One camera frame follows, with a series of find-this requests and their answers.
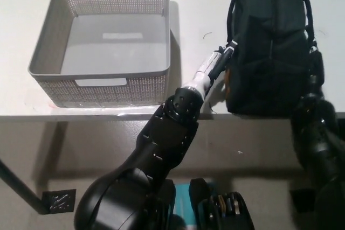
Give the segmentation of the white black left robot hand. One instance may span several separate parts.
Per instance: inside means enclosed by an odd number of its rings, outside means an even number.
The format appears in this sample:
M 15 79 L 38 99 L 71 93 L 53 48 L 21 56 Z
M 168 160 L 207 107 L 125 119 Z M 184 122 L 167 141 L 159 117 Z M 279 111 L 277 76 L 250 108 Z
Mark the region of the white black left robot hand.
M 227 47 L 220 46 L 218 50 L 213 51 L 212 55 L 203 61 L 193 79 L 185 83 L 182 88 L 199 94 L 205 100 L 214 81 L 225 70 L 237 46 L 238 43 L 232 40 Z

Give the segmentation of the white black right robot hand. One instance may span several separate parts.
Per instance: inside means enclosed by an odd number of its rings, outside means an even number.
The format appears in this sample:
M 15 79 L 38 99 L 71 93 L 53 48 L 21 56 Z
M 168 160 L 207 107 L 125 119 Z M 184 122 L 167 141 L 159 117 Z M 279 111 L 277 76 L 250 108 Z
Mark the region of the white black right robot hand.
M 310 59 L 310 73 L 312 75 L 315 75 L 319 81 L 323 81 L 325 77 L 323 58 L 322 58 L 322 53 L 318 49 L 316 40 L 312 42 L 312 45 L 309 51 L 309 59 Z

